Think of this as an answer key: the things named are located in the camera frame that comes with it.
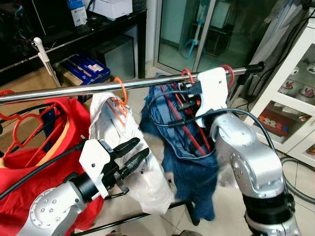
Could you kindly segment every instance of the white box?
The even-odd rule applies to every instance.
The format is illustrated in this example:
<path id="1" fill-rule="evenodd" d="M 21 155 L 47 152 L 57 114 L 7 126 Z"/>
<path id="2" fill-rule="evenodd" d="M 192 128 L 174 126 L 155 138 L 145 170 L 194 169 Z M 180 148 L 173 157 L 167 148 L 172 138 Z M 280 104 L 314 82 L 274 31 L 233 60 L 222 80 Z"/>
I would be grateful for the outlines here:
<path id="1" fill-rule="evenodd" d="M 75 26 L 85 25 L 88 21 L 87 12 L 84 6 L 71 10 L 71 14 Z"/>
<path id="2" fill-rule="evenodd" d="M 84 0 L 87 8 L 90 0 Z M 106 16 L 109 20 L 132 13 L 132 0 L 94 0 L 89 11 Z"/>

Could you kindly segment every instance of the red garment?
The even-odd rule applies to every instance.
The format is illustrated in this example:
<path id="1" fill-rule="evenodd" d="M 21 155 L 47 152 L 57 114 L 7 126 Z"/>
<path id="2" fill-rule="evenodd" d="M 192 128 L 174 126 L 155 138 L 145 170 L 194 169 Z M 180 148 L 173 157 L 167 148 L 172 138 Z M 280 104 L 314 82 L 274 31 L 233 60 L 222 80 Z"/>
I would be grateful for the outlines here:
<path id="1" fill-rule="evenodd" d="M 68 125 L 68 128 L 65 131 L 61 128 L 61 131 L 51 139 L 53 144 L 55 142 L 62 142 L 60 145 L 51 148 L 56 148 L 56 150 L 49 159 L 82 141 L 80 135 L 88 137 L 90 126 L 90 114 L 76 99 L 50 99 L 45 103 L 51 102 L 59 104 L 65 111 L 68 120 L 68 124 L 65 126 L 67 127 Z M 64 122 L 64 120 L 65 118 L 57 119 L 55 126 L 60 122 Z M 24 168 L 36 150 L 36 148 L 31 148 L 16 151 L 3 160 L 6 168 L 0 167 L 0 192 L 3 192 L 36 168 L 34 165 L 46 155 L 44 151 L 41 151 L 36 156 L 36 160 L 32 162 L 35 163 L 33 166 Z M 81 152 L 74 151 L 48 166 L 0 201 L 0 236 L 13 236 L 20 231 L 29 215 L 31 204 L 39 194 L 49 188 L 57 187 L 68 174 L 74 171 L 78 174 L 83 173 L 83 169 L 78 161 L 80 154 Z M 90 228 L 97 214 L 100 212 L 102 205 L 103 199 L 101 197 L 88 204 L 87 209 L 78 216 L 73 226 L 68 230 L 68 233 L 73 231 L 74 228 L 81 230 Z"/>

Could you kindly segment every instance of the blue jeans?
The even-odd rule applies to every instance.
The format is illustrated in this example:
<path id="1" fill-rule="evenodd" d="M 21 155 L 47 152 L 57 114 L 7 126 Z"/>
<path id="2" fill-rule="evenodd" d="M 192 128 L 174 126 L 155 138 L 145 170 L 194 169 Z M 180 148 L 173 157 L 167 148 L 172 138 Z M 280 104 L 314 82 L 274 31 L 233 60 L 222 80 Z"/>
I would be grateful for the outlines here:
<path id="1" fill-rule="evenodd" d="M 172 90 L 171 86 L 164 86 L 165 90 Z M 140 128 L 144 133 L 150 133 L 164 139 L 164 160 L 162 166 L 165 172 L 174 173 L 174 181 L 177 187 L 176 197 L 184 201 L 195 203 L 193 220 L 214 219 L 212 195 L 217 184 L 218 164 L 215 150 L 201 156 L 194 147 L 181 126 L 176 128 L 155 126 L 148 117 L 148 105 L 152 99 L 161 94 L 160 86 L 151 87 L 146 98 L 146 105 L 142 110 Z M 173 94 L 168 95 L 174 107 L 177 100 Z M 175 120 L 164 97 L 157 99 L 151 109 L 153 119 L 159 123 L 168 123 Z M 196 124 L 191 122 L 186 125 L 187 129 L 198 141 L 205 153 L 207 149 L 203 144 Z"/>

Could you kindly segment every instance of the blue box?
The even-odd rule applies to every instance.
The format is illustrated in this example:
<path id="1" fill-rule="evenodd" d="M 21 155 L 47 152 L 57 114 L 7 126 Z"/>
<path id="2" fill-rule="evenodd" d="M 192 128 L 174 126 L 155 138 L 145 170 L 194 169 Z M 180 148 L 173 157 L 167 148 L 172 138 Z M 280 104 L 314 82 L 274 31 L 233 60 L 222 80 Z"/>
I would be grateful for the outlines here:
<path id="1" fill-rule="evenodd" d="M 102 83 L 110 77 L 110 70 L 106 66 L 85 53 L 75 54 L 60 65 L 76 77 L 59 70 L 71 85 Z"/>
<path id="2" fill-rule="evenodd" d="M 70 10 L 84 6 L 83 0 L 68 0 L 67 2 Z"/>

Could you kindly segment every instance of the white garment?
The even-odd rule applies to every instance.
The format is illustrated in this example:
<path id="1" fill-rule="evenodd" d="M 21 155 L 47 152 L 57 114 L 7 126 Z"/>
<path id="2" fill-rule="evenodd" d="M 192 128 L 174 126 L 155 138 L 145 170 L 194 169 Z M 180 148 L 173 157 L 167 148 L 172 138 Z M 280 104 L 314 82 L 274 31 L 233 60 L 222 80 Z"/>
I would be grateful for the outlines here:
<path id="1" fill-rule="evenodd" d="M 89 132 L 90 139 L 103 139 L 111 148 L 133 137 L 140 139 L 140 143 L 132 151 L 115 160 L 121 168 L 126 161 L 137 152 L 147 148 L 148 145 L 132 116 L 131 108 L 126 106 L 128 113 L 124 117 L 112 101 L 112 97 L 119 99 L 109 92 L 93 95 L 90 106 L 91 126 Z M 125 126 L 121 124 L 111 108 L 115 110 Z M 174 201 L 174 195 L 164 177 L 164 171 L 151 151 L 138 169 L 124 180 L 124 183 L 130 189 L 128 194 L 140 203 L 145 213 L 165 214 L 171 202 Z"/>

